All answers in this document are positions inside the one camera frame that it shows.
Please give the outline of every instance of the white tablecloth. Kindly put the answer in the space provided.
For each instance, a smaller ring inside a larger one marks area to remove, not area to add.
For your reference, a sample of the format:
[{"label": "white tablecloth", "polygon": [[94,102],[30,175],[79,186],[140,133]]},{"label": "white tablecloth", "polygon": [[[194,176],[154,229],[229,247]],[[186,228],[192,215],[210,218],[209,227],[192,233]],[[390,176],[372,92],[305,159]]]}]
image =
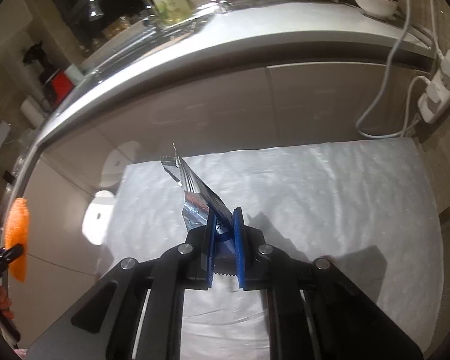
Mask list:
[{"label": "white tablecloth", "polygon": [[[207,154],[187,163],[245,224],[292,258],[327,255],[425,350],[443,288],[432,190],[411,139]],[[127,167],[98,273],[185,240],[183,191],[160,162]],[[267,359],[266,305],[236,278],[188,290],[182,359]]]}]

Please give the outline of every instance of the kitchen counter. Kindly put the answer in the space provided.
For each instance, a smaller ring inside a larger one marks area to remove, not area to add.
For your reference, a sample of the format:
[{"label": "kitchen counter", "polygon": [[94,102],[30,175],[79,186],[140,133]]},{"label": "kitchen counter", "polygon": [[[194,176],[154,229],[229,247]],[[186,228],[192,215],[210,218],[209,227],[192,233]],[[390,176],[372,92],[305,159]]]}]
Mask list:
[{"label": "kitchen counter", "polygon": [[[285,2],[226,13],[218,10],[204,10],[201,17],[206,22],[200,30],[170,42],[169,47],[128,56],[132,62],[109,76],[89,73],[49,118],[30,147],[10,202],[23,193],[47,143],[138,93],[252,64],[267,66],[293,60],[384,63],[402,31],[399,20],[397,26],[384,23],[344,4]],[[409,33],[395,62],[428,70],[434,59],[429,45],[425,37]]]}]

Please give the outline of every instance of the power strip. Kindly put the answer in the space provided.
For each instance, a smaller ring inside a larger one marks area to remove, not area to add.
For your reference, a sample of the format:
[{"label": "power strip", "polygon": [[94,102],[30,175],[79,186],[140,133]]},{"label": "power strip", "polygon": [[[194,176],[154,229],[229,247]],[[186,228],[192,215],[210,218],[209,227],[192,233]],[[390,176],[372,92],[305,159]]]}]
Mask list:
[{"label": "power strip", "polygon": [[418,109],[426,123],[432,124],[450,106],[450,50],[427,90],[418,100]]}]

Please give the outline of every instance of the metal screw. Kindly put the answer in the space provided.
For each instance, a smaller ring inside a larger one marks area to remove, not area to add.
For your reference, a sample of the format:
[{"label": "metal screw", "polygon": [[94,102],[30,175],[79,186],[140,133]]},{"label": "metal screw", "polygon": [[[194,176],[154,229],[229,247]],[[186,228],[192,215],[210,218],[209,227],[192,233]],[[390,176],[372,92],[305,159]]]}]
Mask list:
[{"label": "metal screw", "polygon": [[328,269],[330,268],[330,261],[328,261],[327,259],[318,259],[317,261],[315,261],[315,265],[318,269]]},{"label": "metal screw", "polygon": [[178,252],[181,254],[189,254],[193,250],[193,246],[190,244],[181,244],[178,246]]},{"label": "metal screw", "polygon": [[260,254],[270,254],[273,251],[274,251],[273,246],[269,244],[263,244],[258,247],[258,252]]},{"label": "metal screw", "polygon": [[120,266],[123,269],[131,269],[135,266],[135,259],[132,259],[132,257],[127,257],[126,259],[123,259],[122,261],[120,261]]}]

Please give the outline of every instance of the blue gripper pad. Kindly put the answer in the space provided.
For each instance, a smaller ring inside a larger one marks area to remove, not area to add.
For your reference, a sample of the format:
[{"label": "blue gripper pad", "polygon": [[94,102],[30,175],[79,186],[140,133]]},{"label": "blue gripper pad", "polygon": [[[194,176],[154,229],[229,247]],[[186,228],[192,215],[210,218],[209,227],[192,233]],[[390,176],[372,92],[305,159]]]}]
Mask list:
[{"label": "blue gripper pad", "polygon": [[243,255],[243,242],[242,242],[242,223],[240,212],[237,209],[233,210],[233,227],[235,233],[235,261],[236,261],[236,277],[238,278],[238,285],[243,288],[243,282],[245,280],[245,261]]},{"label": "blue gripper pad", "polygon": [[211,220],[211,229],[207,229],[210,231],[210,241],[208,245],[208,256],[207,256],[207,285],[209,288],[212,287],[212,281],[214,280],[216,225],[217,225],[217,217],[214,214],[214,217]]}]

